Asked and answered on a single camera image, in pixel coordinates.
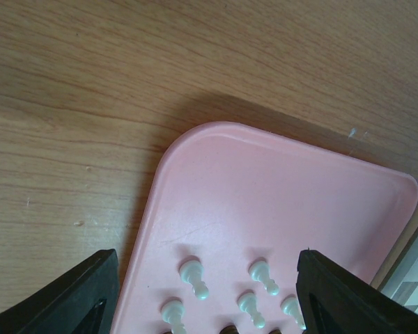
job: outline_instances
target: wooden table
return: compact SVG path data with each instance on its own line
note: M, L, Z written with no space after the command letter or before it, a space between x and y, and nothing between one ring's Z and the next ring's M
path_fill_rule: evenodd
M100 248L232 120L418 180L418 1L0 1L0 311Z

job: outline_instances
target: white pawn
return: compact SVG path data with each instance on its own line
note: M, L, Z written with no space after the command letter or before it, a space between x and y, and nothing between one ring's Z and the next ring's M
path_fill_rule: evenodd
M209 296L209 289L201 280L203 272L204 268L197 260L187 261L180 268L181 280L192 285L195 296L201 301Z
M270 278L270 265L265 261L257 261L251 265L249 275L253 280L263 283L271 296L279 294L279 286Z
M172 325L172 334L187 334L181 319L184 315L184 306L180 301L169 301L161 309L162 319Z
M262 314L257 310L257 297L252 292L243 294L238 299L238 307L242 312L246 312L251 316L251 320L254 323L254 326L257 328L265 327L265 320L262 317Z
M307 327L305 326L304 317L302 316L302 313L299 310L299 301L296 297L288 297L284 300L280 307L286 315L290 315L295 319L295 323L299 326L300 329L307 329Z

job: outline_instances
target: white speck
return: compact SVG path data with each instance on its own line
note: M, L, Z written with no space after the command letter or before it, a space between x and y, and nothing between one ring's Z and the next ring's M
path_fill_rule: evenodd
M353 128L351 129L351 131L350 131L350 134L348 135L348 139L350 139L351 137L353 137L353 136L355 135L355 133L356 133L356 128L355 128L355 127L353 127Z

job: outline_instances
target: wooden surface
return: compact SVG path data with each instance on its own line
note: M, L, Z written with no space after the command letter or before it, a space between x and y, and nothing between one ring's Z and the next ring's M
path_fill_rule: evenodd
M418 179L418 1L0 1L0 311L100 248L163 152L234 120Z

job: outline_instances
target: brown chess piece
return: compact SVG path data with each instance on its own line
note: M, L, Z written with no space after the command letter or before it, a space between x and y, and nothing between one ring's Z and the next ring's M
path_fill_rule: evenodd
M230 325L223 328L220 334L238 334L238 331L234 325Z

